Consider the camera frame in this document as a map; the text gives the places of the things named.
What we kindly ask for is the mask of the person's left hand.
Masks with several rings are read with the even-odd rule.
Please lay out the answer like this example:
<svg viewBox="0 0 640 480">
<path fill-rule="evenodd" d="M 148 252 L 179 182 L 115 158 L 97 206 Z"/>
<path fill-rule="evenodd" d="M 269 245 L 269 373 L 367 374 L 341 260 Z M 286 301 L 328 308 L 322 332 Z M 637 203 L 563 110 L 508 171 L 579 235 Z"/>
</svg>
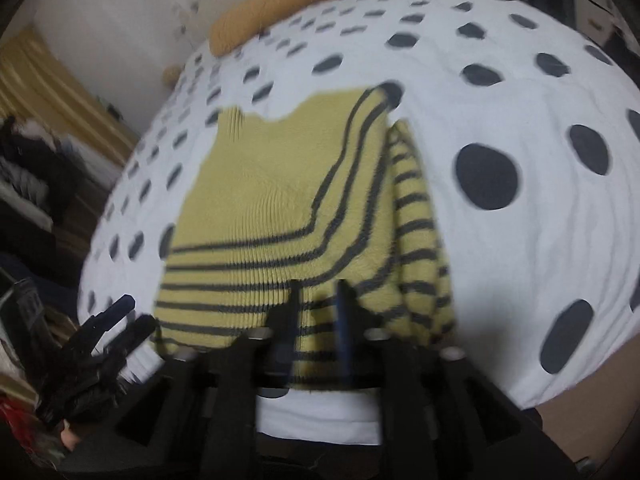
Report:
<svg viewBox="0 0 640 480">
<path fill-rule="evenodd" d="M 76 434 L 76 432 L 73 432 L 73 429 L 70 428 L 70 424 L 67 420 L 64 420 L 63 422 L 60 439 L 62 445 L 64 445 L 69 451 L 73 451 L 77 448 L 77 445 L 82 441 L 82 437 L 79 434 Z"/>
</svg>

